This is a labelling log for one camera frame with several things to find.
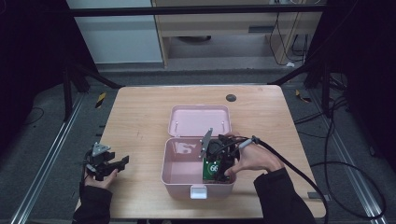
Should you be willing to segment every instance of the black horizontal bar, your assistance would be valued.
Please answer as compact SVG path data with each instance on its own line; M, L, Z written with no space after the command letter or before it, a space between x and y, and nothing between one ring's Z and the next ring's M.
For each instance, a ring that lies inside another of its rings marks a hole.
M46 13L64 14L73 17L144 16L176 14L223 14L265 12L316 12L334 6L315 5L248 5L248 6L203 6L203 7L117 7L50 10Z

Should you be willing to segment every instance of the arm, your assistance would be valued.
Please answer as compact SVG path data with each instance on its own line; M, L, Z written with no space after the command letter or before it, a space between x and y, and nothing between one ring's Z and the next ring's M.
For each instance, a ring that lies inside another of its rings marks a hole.
M73 224L102 224L110 221L110 203L113 194L108 188L117 176L117 172L117 169L114 170L103 181L97 181L93 176L87 175L83 193L80 195L81 206L73 215Z
M255 144L239 150L239 162L225 174L236 175L242 170L265 170L268 173L254 181L265 223L316 223L309 208L295 192L284 163L276 155Z

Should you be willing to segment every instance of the gray floor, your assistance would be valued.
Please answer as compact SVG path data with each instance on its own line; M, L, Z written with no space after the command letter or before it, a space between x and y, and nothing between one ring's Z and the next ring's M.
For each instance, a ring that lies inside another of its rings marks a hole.
M131 72L104 72L102 75L127 86L137 85L204 85L204 84L265 84L283 77L293 68L275 63L271 50L264 36L212 36L210 41L199 38L175 38L170 51L170 61L166 68L146 68L141 66ZM117 94L93 79L89 93L74 91L76 100L82 95L81 108L67 138L64 140L56 161L51 166L47 180L39 191L35 205L29 211L29 220L47 220L57 223L71 220L78 200L78 181L81 160L91 145L100 140L103 126L106 125L109 112ZM299 76L282 86L290 112L294 120L318 113L315 102L306 103L295 96L295 90L306 93L315 99L319 88L305 91L302 85L304 76ZM94 108L101 92L106 92L106 99L101 108ZM332 91L332 98L341 93ZM17 211L26 192L35 180L46 155L51 148L64 118L63 87L56 86L43 91L35 98L35 109L26 120L20 134L15 138L11 153L1 159L0 165L0 220L8 223ZM296 125L308 161L313 164L323 161L324 139L327 132L326 119L318 118L304 124ZM386 221L378 223L396 223L396 174L386 161L370 156L369 146L359 126L348 112L347 106L335 112L336 131L341 136L343 146L355 164L363 169L380 187L387 199L388 211ZM329 160L340 161L339 146L335 141L329 144ZM318 186L327 193L322 167L313 168ZM359 194L351 184L347 169L329 166L332 190L347 207L365 214ZM371 190L379 202L376 193ZM377 223L354 217L338 206L329 202L331 223Z

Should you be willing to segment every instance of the white wall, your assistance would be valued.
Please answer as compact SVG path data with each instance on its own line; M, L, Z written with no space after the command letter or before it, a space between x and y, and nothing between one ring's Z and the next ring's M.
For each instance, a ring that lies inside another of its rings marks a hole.
M151 7L149 0L67 0L70 8ZM162 63L153 16L76 17L95 63Z

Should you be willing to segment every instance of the person's left hand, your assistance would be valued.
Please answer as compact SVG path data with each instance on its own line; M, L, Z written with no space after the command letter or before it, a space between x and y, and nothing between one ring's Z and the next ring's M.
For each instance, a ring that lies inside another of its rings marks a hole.
M118 169L115 169L108 177L105 177L103 181L95 180L92 175L87 175L87 173L85 173L85 175L87 175L87 178L85 179L85 186L93 186L100 189L108 189L108 187L110 187L111 183L117 177L118 171L119 171Z

